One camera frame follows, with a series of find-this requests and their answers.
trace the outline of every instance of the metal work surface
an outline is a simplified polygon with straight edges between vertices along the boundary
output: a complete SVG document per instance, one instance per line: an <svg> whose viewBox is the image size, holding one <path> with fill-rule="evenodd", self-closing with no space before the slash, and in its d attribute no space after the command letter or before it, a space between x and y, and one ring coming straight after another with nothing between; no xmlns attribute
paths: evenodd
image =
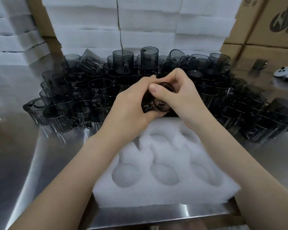
<svg viewBox="0 0 288 230"><path fill-rule="evenodd" d="M6 230L91 136L89 129L75 128L56 134L49 126L35 125L22 105L39 96L41 73L54 67L48 55L30 67L0 66L0 230ZM252 74L235 69L237 77L263 87L271 101L288 98L288 83L272 73ZM237 140L276 179L288 188L288 133L262 144ZM89 229L158 223L234 212L226 205L154 205L105 208L93 212Z"/></svg>

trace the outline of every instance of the right hand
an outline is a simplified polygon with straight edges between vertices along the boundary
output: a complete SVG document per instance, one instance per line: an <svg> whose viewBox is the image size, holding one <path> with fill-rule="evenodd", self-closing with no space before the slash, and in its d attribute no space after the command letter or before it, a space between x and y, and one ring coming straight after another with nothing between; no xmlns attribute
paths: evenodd
<svg viewBox="0 0 288 230"><path fill-rule="evenodd" d="M168 103L187 125L197 124L202 120L202 117L212 116L200 98L194 83L182 69L174 69L166 77L160 78L159 81L160 83L172 84L176 93L157 84L149 85L150 93Z"/></svg>

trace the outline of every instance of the hand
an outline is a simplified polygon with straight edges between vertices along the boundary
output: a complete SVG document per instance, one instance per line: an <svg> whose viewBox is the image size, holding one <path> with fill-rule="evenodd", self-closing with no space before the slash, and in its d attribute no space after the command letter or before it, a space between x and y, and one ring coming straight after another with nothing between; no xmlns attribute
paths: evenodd
<svg viewBox="0 0 288 230"><path fill-rule="evenodd" d="M194 83L182 69L176 68L169 75L159 79L158 83L168 82L173 85L176 93L168 91L157 84L150 84L149 91L156 97L165 101L186 124L195 124L201 121L202 116L210 116Z"/></svg>
<svg viewBox="0 0 288 230"><path fill-rule="evenodd" d="M156 82L160 83L155 75L143 77L127 90L119 93L98 133L110 135L111 142L116 140L116 143L121 143L123 146L137 137L152 120L165 115L166 112L152 110L143 113L142 111L143 95L149 84Z"/></svg>

